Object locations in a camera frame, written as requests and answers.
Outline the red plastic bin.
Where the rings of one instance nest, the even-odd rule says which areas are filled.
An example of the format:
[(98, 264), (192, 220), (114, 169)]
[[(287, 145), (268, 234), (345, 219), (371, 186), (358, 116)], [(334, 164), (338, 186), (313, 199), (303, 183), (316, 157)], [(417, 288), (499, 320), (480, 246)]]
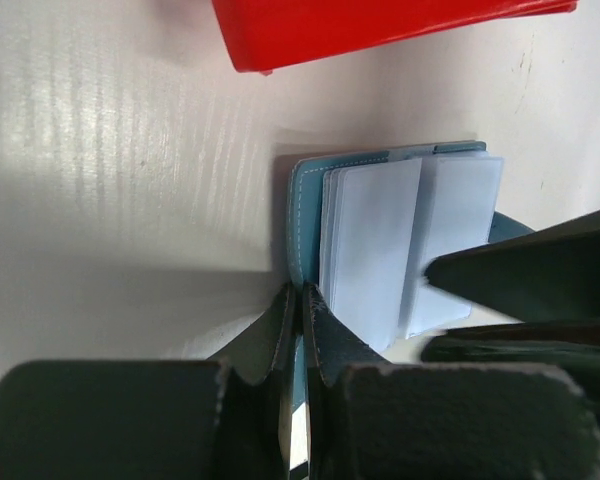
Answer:
[(568, 13), (575, 1), (221, 0), (212, 3), (234, 68), (278, 68), (500, 18)]

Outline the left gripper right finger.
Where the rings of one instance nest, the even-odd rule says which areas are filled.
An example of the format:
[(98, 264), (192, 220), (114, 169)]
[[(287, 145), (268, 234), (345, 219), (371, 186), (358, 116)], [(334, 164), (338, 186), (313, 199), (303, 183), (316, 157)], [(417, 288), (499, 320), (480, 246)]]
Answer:
[(302, 289), (313, 479), (600, 479), (600, 427), (562, 370), (386, 361)]

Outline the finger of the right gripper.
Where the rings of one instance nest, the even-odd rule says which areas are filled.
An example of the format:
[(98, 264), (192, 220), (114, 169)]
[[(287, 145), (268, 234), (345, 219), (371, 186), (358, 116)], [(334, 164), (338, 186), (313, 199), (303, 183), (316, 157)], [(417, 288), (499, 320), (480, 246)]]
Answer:
[(600, 411), (600, 319), (450, 329), (420, 353), (424, 362), (521, 362), (567, 372)]
[(429, 285), (517, 320), (600, 318), (600, 210), (433, 260)]

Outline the blue leather card holder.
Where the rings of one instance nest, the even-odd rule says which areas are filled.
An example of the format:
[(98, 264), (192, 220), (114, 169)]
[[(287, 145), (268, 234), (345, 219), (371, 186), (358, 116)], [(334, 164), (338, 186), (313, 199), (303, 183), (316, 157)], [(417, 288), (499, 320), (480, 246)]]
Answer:
[(469, 317), (426, 284), (435, 258), (529, 233), (496, 211), (503, 161), (480, 141), (308, 158), (289, 179), (292, 282), (315, 284), (375, 352)]

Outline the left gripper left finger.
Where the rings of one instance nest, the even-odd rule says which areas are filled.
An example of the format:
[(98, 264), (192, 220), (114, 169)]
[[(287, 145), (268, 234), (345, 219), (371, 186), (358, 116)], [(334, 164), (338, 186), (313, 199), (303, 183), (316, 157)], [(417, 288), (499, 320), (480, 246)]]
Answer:
[(0, 380), (0, 479), (285, 479), (295, 290), (206, 360), (40, 360)]

